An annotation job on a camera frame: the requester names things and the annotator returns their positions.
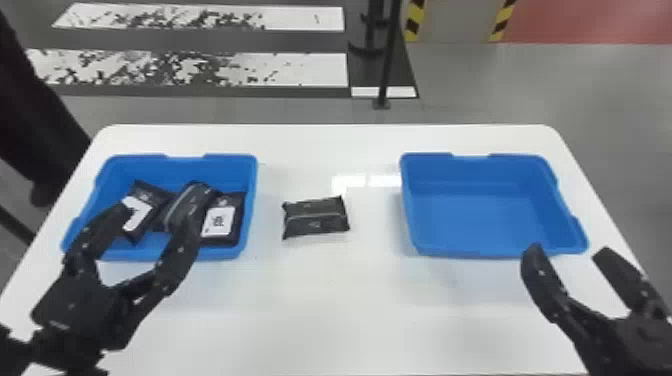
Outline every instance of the person's leg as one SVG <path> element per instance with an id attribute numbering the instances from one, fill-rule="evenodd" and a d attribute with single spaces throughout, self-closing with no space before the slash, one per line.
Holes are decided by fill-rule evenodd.
<path id="1" fill-rule="evenodd" d="M 41 79 L 35 75 L 32 63 L 26 57 L 23 47 L 18 41 L 16 33 L 7 19 L 0 12 L 0 65 L 11 73 L 15 86 L 15 95 L 24 96 L 28 108 L 34 103 L 35 118 L 49 127 L 49 138 L 62 144 L 61 158 L 71 161 L 75 165 L 84 155 L 91 142 L 89 136 L 79 126 L 70 114 L 58 95 Z"/>
<path id="2" fill-rule="evenodd" d="M 77 166 L 68 160 L 51 130 L 40 129 L 39 105 L 27 105 L 17 95 L 17 83 L 0 65 L 0 158 L 34 183 L 31 202 L 47 206 L 56 200 Z"/>

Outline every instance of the blue plastic bin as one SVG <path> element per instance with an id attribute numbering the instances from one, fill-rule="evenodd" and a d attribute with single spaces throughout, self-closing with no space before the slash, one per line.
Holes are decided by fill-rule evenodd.
<path id="1" fill-rule="evenodd" d="M 539 156 L 409 153 L 400 165 L 406 219 L 420 254 L 518 258 L 532 243 L 550 255 L 588 248 Z"/>
<path id="2" fill-rule="evenodd" d="M 136 179 L 175 193 L 193 180 L 208 183 L 222 192 L 247 192 L 238 244 L 202 246 L 198 259 L 234 259 L 245 248 L 257 185 L 257 159 L 254 156 L 207 154 L 203 157 L 180 158 L 144 154 L 115 156 L 105 162 L 84 209 L 68 228 L 61 249 L 67 250 L 93 217 L 124 198 Z M 134 246 L 119 236 L 103 255 L 103 260 L 154 261 L 159 258 L 169 239 L 169 234 L 148 231 Z"/>

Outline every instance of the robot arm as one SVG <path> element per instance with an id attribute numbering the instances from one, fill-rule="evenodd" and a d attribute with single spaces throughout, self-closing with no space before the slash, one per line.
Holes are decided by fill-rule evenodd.
<path id="1" fill-rule="evenodd" d="M 593 261 L 630 309 L 609 318 L 573 299 L 539 245 L 525 251 L 521 275 L 544 316 L 565 332 L 592 376 L 672 375 L 672 325 L 660 294 L 609 248 Z"/>
<path id="2" fill-rule="evenodd" d="M 68 376 L 104 376 L 103 350 L 124 349 L 142 320 L 171 295 L 200 248 L 197 215 L 185 217 L 154 268 L 115 286 L 100 280 L 96 260 L 122 231 L 132 211 L 117 204 L 82 229 L 63 258 L 63 271 L 32 312 L 42 327 L 28 343 L 0 327 L 0 374 L 19 376 L 36 363 Z"/>

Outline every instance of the black packet with white label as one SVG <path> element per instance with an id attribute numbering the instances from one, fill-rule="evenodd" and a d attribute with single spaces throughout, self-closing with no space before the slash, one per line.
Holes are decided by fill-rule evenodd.
<path id="1" fill-rule="evenodd" d="M 201 229 L 201 243 L 237 245 L 243 225 L 244 203 L 244 192 L 218 192 L 205 214 Z"/>
<path id="2" fill-rule="evenodd" d="M 128 195 L 121 200 L 127 208 L 133 211 L 133 215 L 123 227 L 123 233 L 131 243 L 137 244 L 142 239 L 151 227 L 154 218 L 173 196 L 173 193 L 144 181 L 133 182 Z"/>
<path id="3" fill-rule="evenodd" d="M 341 196 L 320 200 L 285 202 L 285 231 L 282 239 L 302 235 L 328 234 L 350 230 Z"/>
<path id="4" fill-rule="evenodd" d="M 154 221 L 154 231 L 177 231 L 184 218 L 188 215 L 199 215 L 203 219 L 205 209 L 217 195 L 217 191 L 205 183 L 190 182 L 182 188 L 172 202 L 166 205 Z"/>

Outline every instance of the red floor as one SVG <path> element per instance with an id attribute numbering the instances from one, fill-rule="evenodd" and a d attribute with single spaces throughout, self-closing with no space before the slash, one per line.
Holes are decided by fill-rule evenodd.
<path id="1" fill-rule="evenodd" d="M 672 43 L 672 0 L 519 0 L 514 43 Z"/>

